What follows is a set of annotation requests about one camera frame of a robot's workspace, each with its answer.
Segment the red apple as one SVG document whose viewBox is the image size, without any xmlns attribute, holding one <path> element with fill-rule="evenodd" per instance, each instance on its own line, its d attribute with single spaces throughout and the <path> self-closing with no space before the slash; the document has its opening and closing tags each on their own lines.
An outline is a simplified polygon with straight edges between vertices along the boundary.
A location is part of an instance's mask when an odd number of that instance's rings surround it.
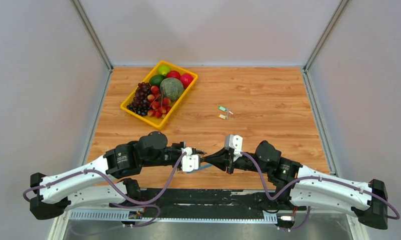
<svg viewBox="0 0 401 240">
<path fill-rule="evenodd" d="M 175 78 L 179 80 L 181 78 L 181 74 L 176 70 L 171 70 L 170 72 L 167 73 L 166 77 Z"/>
</svg>

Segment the dark grape bunch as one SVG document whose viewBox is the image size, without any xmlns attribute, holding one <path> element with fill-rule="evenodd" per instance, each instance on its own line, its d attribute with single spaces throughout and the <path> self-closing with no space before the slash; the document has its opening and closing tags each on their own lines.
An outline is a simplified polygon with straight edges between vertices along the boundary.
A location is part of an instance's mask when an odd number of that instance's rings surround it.
<svg viewBox="0 0 401 240">
<path fill-rule="evenodd" d="M 150 109 L 150 101 L 148 96 L 152 93 L 151 85 L 148 82 L 141 82 L 138 84 L 133 100 L 126 106 L 126 108 L 139 115 L 146 116 Z"/>
</svg>

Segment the green cantaloupe melon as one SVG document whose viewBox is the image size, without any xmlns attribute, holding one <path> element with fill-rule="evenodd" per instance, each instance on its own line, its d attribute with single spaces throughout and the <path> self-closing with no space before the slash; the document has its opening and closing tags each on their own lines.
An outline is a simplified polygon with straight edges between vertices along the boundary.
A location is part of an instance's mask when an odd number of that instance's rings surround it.
<svg viewBox="0 0 401 240">
<path fill-rule="evenodd" d="M 174 77 L 168 77 L 160 83 L 161 94 L 172 102 L 177 101 L 184 92 L 182 82 Z"/>
</svg>

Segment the green key tag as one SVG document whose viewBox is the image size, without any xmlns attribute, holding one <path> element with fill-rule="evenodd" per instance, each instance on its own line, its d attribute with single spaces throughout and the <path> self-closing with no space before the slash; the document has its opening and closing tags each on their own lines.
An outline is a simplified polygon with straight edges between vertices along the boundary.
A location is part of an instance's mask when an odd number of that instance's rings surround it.
<svg viewBox="0 0 401 240">
<path fill-rule="evenodd" d="M 227 113 L 229 110 L 228 110 L 228 108 L 226 108 L 226 107 L 224 107 L 224 106 L 222 106 L 222 105 L 220 105 L 219 107 L 218 107 L 218 109 L 220 110 L 220 111 L 222 111 L 222 112 L 225 112 L 225 113 Z"/>
</svg>

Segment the keyring bunch with blue tag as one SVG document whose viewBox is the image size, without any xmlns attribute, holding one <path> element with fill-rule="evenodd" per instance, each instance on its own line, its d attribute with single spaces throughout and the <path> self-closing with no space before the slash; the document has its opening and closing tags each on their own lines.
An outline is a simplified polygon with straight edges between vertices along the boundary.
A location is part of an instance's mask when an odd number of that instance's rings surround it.
<svg viewBox="0 0 401 240">
<path fill-rule="evenodd" d="M 195 173 L 198 171 L 202 171 L 204 169 L 210 168 L 213 165 L 210 163 L 207 163 L 205 165 L 201 165 L 201 158 L 206 154 L 205 151 L 203 150 L 197 150 L 195 148 L 192 148 L 189 150 L 186 154 L 186 156 L 183 157 L 182 160 L 182 171 L 186 173 Z"/>
</svg>

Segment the pink red fruit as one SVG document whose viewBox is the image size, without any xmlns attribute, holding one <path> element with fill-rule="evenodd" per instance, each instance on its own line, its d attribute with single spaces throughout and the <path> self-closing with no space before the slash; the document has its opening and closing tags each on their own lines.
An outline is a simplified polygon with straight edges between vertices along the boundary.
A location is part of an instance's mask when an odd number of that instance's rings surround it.
<svg viewBox="0 0 401 240">
<path fill-rule="evenodd" d="M 194 77 L 192 75 L 190 75 L 189 73 L 183 73 L 180 76 L 179 80 L 182 83 L 183 88 L 187 89 L 189 87 L 189 85 L 192 83 L 192 81 L 194 80 Z"/>
</svg>

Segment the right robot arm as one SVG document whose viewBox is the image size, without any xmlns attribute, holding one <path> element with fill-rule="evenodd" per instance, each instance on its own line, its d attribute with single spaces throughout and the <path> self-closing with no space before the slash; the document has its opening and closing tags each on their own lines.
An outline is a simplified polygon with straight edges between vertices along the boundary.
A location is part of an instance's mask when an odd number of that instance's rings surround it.
<svg viewBox="0 0 401 240">
<path fill-rule="evenodd" d="M 232 174 L 235 169 L 259 173 L 265 196 L 281 209 L 312 207 L 357 217 L 370 228 L 388 228 L 388 202 L 384 182 L 351 181 L 314 170 L 282 156 L 268 141 L 254 153 L 243 152 L 236 143 L 202 161 Z"/>
</svg>

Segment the dark green lime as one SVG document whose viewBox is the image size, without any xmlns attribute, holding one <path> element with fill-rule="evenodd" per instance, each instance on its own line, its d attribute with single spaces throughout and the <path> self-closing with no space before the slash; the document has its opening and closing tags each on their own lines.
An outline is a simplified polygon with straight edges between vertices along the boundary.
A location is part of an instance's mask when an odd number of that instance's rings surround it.
<svg viewBox="0 0 401 240">
<path fill-rule="evenodd" d="M 165 76 L 165 75 L 157 74 L 157 75 L 152 76 L 152 77 L 149 79 L 149 84 L 150 84 L 151 86 L 160 87 L 160 85 L 161 85 L 161 83 L 162 83 L 162 81 L 163 81 L 164 79 L 166 79 L 166 76 Z"/>
</svg>

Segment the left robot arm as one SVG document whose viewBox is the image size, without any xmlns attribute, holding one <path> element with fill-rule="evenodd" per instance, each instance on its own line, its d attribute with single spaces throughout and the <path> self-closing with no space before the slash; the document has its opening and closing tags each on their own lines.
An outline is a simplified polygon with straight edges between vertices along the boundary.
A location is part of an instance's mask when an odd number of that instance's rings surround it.
<svg viewBox="0 0 401 240">
<path fill-rule="evenodd" d="M 65 211 L 85 205 L 108 203 L 116 207 L 146 208 L 158 200 L 168 188 L 171 177 L 158 195 L 142 200 L 136 180 L 142 168 L 172 166 L 191 172 L 199 168 L 205 152 L 188 147 L 185 142 L 168 146 L 165 134 L 153 131 L 139 140 L 117 145 L 97 159 L 64 173 L 47 176 L 40 172 L 30 177 L 30 188 L 23 197 L 29 210 L 38 220 L 48 220 Z"/>
</svg>

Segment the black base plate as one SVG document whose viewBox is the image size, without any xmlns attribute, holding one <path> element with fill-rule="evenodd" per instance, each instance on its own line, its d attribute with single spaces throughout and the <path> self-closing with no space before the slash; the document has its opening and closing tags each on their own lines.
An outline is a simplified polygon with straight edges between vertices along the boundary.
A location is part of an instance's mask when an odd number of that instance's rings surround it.
<svg viewBox="0 0 401 240">
<path fill-rule="evenodd" d="M 289 203 L 269 200 L 263 191 L 169 188 L 153 203 L 160 218 L 260 219 L 264 213 L 292 212 Z"/>
</svg>

